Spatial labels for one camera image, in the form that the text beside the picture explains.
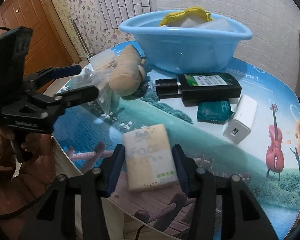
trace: wooden door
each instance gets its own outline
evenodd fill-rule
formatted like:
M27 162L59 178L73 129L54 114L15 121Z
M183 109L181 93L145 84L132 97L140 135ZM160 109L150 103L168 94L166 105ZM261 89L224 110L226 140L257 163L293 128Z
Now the wooden door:
M47 67L70 66L73 62L42 6L42 0L5 0L0 7L0 26L25 26L34 30L24 75ZM47 84L39 91L45 91Z

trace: yellow cloth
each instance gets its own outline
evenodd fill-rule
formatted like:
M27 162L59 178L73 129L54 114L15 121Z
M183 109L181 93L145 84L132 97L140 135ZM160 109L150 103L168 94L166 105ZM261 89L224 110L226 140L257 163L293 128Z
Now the yellow cloth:
M209 12L207 12L205 9L203 9L200 6L194 6L194 7L187 8L180 12L168 13L161 20L161 22L159 23L159 26L161 27L162 25L168 25L175 21L181 20L182 18L185 18L186 16L189 16L191 14L201 17L205 22L210 22L213 20L213 18L211 17L211 14Z

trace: floor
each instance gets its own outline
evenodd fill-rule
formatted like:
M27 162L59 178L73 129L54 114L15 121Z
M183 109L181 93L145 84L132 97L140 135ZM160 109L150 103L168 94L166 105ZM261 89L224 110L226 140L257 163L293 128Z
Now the floor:
M87 64L89 64L88 61L82 61L78 65L80 67L85 67ZM70 77L65 77L65 78L59 78L56 79L48 88L47 90L43 93L44 95L52 97L55 95L73 76Z

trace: teal packet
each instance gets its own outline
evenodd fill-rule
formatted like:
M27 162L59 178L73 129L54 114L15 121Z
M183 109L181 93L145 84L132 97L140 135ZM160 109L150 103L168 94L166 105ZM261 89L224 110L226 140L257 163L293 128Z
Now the teal packet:
M198 122L224 123L232 115L229 100L216 102L203 102L198 105Z

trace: bolt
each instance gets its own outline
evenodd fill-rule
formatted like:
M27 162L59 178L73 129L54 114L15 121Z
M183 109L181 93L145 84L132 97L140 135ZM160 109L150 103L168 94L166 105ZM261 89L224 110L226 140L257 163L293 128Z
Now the bolt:
M205 168L199 167L197 168L197 173L204 174L206 172Z
M231 179L235 182L238 182L240 180L240 177L238 175L232 175Z
M93 174L99 174L101 172L101 169L100 168L93 168L91 171L92 171Z
M43 112L43 113L40 114L41 118L46 118L48 116L49 116L49 114L47 112Z
M57 177L57 180L59 180L59 181L64 181L65 179L66 179L66 175L64 175L64 174L60 174Z

